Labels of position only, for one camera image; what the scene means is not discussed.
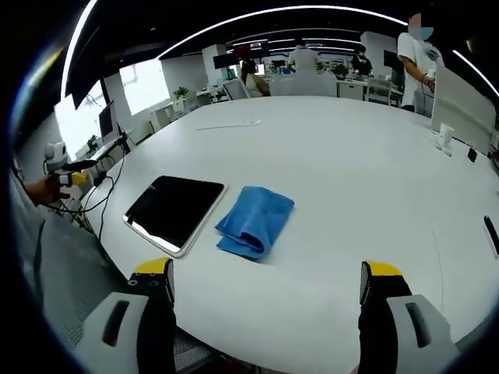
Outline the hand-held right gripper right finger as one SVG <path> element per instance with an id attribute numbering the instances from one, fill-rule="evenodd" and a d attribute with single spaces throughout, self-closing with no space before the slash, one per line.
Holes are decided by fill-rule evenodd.
<path id="1" fill-rule="evenodd" d="M 388 263 L 362 262 L 358 373 L 442 373 L 458 357 L 450 325 Z"/>

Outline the person's left hand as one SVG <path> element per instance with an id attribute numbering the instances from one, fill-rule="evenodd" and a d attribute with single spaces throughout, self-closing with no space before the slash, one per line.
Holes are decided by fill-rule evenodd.
<path id="1" fill-rule="evenodd" d="M 35 206 L 48 205 L 60 197 L 60 184 L 55 175 L 45 175 L 37 182 L 24 183 L 23 187 Z"/>

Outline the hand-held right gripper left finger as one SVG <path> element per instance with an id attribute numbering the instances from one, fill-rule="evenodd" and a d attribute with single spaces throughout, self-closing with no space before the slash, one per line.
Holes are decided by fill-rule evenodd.
<path id="1" fill-rule="evenodd" d="M 83 323 L 76 358 L 86 373 L 174 373 L 173 260 L 146 261 Z"/>

